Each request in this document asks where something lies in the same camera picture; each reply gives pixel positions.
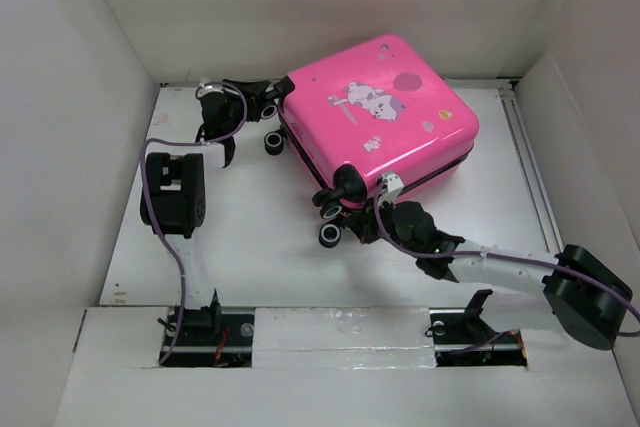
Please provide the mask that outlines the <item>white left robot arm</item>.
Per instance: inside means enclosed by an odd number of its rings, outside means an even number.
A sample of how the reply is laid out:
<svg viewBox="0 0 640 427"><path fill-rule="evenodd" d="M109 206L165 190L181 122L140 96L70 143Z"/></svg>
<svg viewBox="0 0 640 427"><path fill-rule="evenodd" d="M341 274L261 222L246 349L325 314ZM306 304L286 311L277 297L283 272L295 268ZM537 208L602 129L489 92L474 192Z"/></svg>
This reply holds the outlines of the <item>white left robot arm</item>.
<svg viewBox="0 0 640 427"><path fill-rule="evenodd" d="M205 156L209 146L222 148L222 166L235 155L235 134L247 122L270 119L277 113L279 89L270 81L203 81L195 90L202 123L192 142L151 138L144 142L139 166L142 180L140 217L151 227L179 270L180 300L172 317L161 324L173 335L183 325L201 343L212 343L222 334L215 294L201 293L210 285L203 265L180 258L178 244L190 240L206 214Z"/></svg>

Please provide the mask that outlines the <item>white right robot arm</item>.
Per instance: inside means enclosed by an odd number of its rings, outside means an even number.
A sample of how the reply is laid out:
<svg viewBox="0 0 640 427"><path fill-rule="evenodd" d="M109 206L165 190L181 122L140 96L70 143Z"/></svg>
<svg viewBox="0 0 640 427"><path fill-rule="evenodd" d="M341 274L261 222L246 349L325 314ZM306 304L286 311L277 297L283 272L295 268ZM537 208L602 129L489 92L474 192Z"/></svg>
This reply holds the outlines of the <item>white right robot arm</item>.
<svg viewBox="0 0 640 427"><path fill-rule="evenodd" d="M385 240L435 280L539 296L564 331L588 347L610 350L617 338L639 335L620 330L628 313L639 316L631 303L632 290L580 246L566 245L549 258L518 256L437 229L431 214L413 201L375 200L348 215L345 226L364 244Z"/></svg>

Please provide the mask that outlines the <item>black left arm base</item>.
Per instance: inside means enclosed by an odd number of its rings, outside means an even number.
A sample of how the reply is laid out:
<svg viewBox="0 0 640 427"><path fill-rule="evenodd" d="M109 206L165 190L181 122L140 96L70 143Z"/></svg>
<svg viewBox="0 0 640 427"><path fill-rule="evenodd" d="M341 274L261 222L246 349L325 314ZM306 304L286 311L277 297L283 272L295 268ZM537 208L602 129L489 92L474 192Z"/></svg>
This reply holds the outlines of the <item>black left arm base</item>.
<svg viewBox="0 0 640 427"><path fill-rule="evenodd" d="M180 332L168 359L169 368L249 368L252 365L254 311L223 311L217 334L199 334L194 328Z"/></svg>

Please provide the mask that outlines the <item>pink hard-shell suitcase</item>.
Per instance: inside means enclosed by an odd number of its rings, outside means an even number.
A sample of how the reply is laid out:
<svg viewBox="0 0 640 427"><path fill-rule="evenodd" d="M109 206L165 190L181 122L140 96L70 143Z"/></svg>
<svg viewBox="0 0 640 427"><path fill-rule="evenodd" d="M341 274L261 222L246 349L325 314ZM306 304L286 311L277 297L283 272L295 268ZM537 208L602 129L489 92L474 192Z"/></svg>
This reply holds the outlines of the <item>pink hard-shell suitcase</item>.
<svg viewBox="0 0 640 427"><path fill-rule="evenodd" d="M289 72L268 154L292 146L316 183L318 238L341 240L348 214L374 201L381 174L400 176L408 197L449 177L471 152L479 120L401 37L383 35Z"/></svg>

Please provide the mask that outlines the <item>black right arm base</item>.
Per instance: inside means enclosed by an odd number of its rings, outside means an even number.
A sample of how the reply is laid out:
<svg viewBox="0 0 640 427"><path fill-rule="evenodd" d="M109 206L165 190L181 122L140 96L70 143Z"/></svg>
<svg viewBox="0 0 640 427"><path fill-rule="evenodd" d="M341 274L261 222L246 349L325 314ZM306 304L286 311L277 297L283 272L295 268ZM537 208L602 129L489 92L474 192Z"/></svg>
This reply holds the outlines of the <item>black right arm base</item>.
<svg viewBox="0 0 640 427"><path fill-rule="evenodd" d="M429 310L424 336L433 341L437 367L526 367L519 330L494 330L481 318L491 289L477 291L463 308Z"/></svg>

